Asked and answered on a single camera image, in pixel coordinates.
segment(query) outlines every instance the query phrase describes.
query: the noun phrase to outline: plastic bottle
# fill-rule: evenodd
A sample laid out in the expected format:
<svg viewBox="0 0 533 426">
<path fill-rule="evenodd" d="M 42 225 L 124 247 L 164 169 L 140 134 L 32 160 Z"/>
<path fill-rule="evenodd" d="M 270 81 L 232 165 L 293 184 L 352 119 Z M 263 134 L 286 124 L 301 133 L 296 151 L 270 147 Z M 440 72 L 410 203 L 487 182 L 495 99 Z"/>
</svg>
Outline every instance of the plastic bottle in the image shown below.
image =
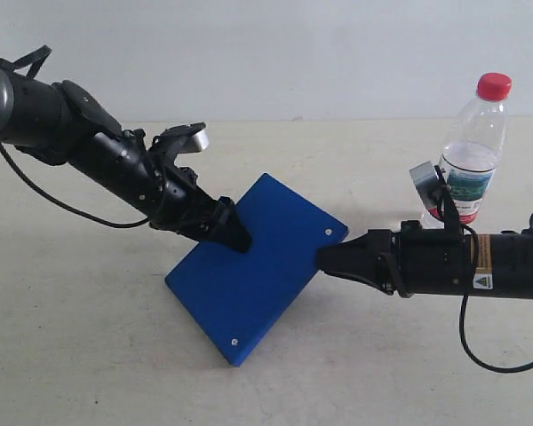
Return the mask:
<svg viewBox="0 0 533 426">
<path fill-rule="evenodd" d="M 488 73 L 476 96 L 457 116 L 442 149 L 439 166 L 450 186 L 462 224 L 471 224 L 501 159 L 507 130 L 505 100 L 512 87 L 507 75 Z M 436 209 L 424 210 L 424 228 L 442 228 Z"/>
</svg>

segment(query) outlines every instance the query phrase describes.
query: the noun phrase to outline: blue board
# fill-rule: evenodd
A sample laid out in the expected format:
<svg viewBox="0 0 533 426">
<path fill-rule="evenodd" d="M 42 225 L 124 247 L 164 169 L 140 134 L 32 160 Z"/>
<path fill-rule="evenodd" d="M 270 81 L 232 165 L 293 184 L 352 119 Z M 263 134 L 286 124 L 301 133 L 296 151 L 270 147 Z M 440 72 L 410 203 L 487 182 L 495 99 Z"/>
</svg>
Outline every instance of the blue board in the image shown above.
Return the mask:
<svg viewBox="0 0 533 426">
<path fill-rule="evenodd" d="M 166 284 L 227 361 L 240 366 L 317 272 L 315 253 L 347 227 L 264 174 L 236 204 L 246 254 L 200 242 Z"/>
</svg>

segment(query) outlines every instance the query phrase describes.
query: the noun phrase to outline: white table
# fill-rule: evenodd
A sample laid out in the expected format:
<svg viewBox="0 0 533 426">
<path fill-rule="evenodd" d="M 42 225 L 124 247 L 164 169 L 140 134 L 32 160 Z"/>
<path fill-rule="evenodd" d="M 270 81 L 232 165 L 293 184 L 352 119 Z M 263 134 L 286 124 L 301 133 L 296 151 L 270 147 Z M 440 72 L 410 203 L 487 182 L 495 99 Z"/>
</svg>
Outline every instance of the white table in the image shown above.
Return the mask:
<svg viewBox="0 0 533 426">
<path fill-rule="evenodd" d="M 208 123 L 181 157 L 213 196 L 267 171 L 350 226 L 418 218 L 408 170 L 436 160 L 447 121 Z M 164 124 L 147 124 L 149 135 Z M 116 221 L 140 214 L 68 166 L 14 154 L 52 194 Z M 525 227 L 533 118 L 513 119 L 475 227 Z M 460 300 L 388 297 L 316 275 L 240 368 L 165 287 L 193 247 L 119 231 L 33 194 L 0 157 L 0 425 L 533 425 L 533 371 L 496 375 L 463 353 Z M 533 302 L 473 299 L 470 344 L 493 363 L 533 359 Z"/>
</svg>

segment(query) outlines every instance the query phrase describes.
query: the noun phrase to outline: white wall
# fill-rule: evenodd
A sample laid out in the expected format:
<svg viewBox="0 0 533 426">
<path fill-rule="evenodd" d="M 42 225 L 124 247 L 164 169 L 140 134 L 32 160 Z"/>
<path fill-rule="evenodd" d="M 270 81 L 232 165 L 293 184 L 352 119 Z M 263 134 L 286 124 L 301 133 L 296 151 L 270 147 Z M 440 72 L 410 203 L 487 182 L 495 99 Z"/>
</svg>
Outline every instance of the white wall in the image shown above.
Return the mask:
<svg viewBox="0 0 533 426">
<path fill-rule="evenodd" d="M 533 114 L 533 0 L 0 1 L 0 56 L 42 43 L 121 121 L 452 116 L 492 70 Z"/>
</svg>

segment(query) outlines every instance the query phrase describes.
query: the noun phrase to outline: red bottle cap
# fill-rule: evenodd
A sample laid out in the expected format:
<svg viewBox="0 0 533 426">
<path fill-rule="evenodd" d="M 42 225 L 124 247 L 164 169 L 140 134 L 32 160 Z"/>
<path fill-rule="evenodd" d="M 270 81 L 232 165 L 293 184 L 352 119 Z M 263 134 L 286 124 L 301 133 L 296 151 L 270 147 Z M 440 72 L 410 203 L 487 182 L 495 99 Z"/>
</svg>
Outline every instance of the red bottle cap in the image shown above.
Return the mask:
<svg viewBox="0 0 533 426">
<path fill-rule="evenodd" d="M 511 89 L 512 79 L 505 74 L 487 73 L 478 82 L 478 96 L 484 100 L 504 100 Z"/>
</svg>

